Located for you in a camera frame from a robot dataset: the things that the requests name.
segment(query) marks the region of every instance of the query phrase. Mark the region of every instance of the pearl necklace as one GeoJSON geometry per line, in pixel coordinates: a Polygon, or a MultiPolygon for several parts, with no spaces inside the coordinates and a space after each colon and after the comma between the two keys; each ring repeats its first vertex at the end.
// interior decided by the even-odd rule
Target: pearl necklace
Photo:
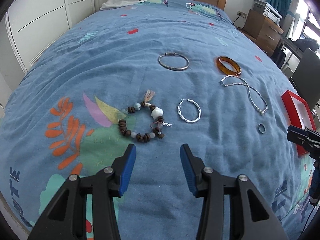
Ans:
{"type": "Polygon", "coordinates": [[[248,90],[248,96],[249,96],[249,100],[251,102],[251,104],[253,105],[253,107],[261,114],[261,115],[264,115],[265,112],[268,110],[268,104],[267,102],[264,100],[264,98],[262,97],[262,95],[255,89],[253,88],[252,86],[249,86],[248,83],[240,78],[240,77],[237,77],[237,76],[233,76],[233,75],[228,75],[228,76],[225,76],[223,79],[221,79],[221,84],[224,86],[224,87],[228,87],[228,86],[234,86],[234,85],[241,85],[241,86],[245,86],[248,90]],[[238,78],[240,79],[242,82],[244,83],[231,83],[231,84],[225,84],[223,81],[228,78],[228,77],[235,77],[235,78],[238,78]],[[259,97],[262,99],[262,101],[265,103],[266,105],[266,108],[264,110],[261,110],[256,104],[255,102],[252,100],[251,98],[251,93],[250,93],[250,89],[254,90],[258,95],[259,97]]]}

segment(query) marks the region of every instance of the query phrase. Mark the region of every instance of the bedspread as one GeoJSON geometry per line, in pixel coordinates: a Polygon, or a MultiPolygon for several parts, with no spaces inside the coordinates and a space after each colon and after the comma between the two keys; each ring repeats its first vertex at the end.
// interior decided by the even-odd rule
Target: bedspread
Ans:
{"type": "MultiPolygon", "coordinates": [[[[164,62],[184,64],[177,57],[164,62]]],[[[179,148],[188,143],[219,173],[248,175],[296,239],[310,208],[313,165],[307,155],[298,158],[286,139],[290,121],[281,95],[288,89],[295,92],[271,59],[216,7],[151,0],[97,12],[52,44],[11,95],[0,126],[0,190],[31,230],[69,174],[95,174],[135,143],[128,191],[115,200],[122,239],[194,239],[202,199],[188,191],[180,162],[179,148]],[[190,67],[165,69],[158,63],[165,52],[184,55],[190,67]],[[241,77],[268,103],[264,116],[251,105],[246,87],[221,85],[219,56],[240,65],[241,77]],[[163,128],[163,139],[143,144],[123,137],[117,122],[125,118],[132,131],[151,132],[154,121],[147,109],[122,111],[142,101],[148,89],[156,92],[151,102],[163,109],[172,127],[163,128]],[[197,123],[178,116],[181,98],[200,105],[197,123]],[[257,130],[260,123],[264,134],[257,130]]],[[[253,91],[252,99],[264,109],[253,91]]],[[[188,119],[197,116],[190,103],[182,112],[188,119]]],[[[92,238],[90,206],[86,224],[92,238]]],[[[228,217],[224,224],[226,238],[228,217]]]]}

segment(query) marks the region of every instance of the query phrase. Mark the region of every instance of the printer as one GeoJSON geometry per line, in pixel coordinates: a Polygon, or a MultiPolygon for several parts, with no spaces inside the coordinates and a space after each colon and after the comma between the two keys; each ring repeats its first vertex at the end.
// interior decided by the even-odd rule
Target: printer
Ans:
{"type": "Polygon", "coordinates": [[[253,10],[268,17],[274,23],[279,25],[282,15],[267,2],[254,0],[253,10]]]}

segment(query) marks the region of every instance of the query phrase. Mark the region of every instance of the black bag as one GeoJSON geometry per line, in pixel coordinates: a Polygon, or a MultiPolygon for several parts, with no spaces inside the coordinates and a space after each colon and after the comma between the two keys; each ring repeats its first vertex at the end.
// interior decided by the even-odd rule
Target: black bag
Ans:
{"type": "Polygon", "coordinates": [[[296,45],[299,49],[301,49],[302,52],[304,52],[307,48],[309,48],[314,53],[316,53],[320,47],[318,44],[318,41],[311,38],[298,39],[296,41],[293,41],[293,44],[296,45]]]}
{"type": "Polygon", "coordinates": [[[286,54],[284,53],[284,46],[283,44],[281,44],[280,47],[276,47],[275,51],[273,52],[270,58],[278,66],[278,68],[281,69],[285,61],[285,56],[286,54]]]}

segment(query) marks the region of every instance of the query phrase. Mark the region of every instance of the bolt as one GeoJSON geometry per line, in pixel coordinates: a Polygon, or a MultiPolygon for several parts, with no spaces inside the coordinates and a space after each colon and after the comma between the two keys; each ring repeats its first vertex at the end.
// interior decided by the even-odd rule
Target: bolt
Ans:
{"type": "Polygon", "coordinates": [[[248,180],[248,177],[247,177],[246,175],[244,175],[244,174],[241,174],[241,175],[239,175],[239,180],[241,180],[241,181],[247,181],[247,180],[248,180]]]}
{"type": "Polygon", "coordinates": [[[71,181],[75,181],[77,179],[78,179],[78,176],[76,174],[72,174],[69,176],[69,180],[71,180],[71,181]]]}
{"type": "Polygon", "coordinates": [[[106,167],[106,168],[104,168],[104,173],[106,173],[106,174],[110,174],[110,173],[113,173],[113,168],[112,167],[106,167]]]}
{"type": "Polygon", "coordinates": [[[204,167],[204,168],[203,168],[203,171],[204,171],[205,173],[213,173],[213,169],[212,169],[211,167],[204,167]]]}

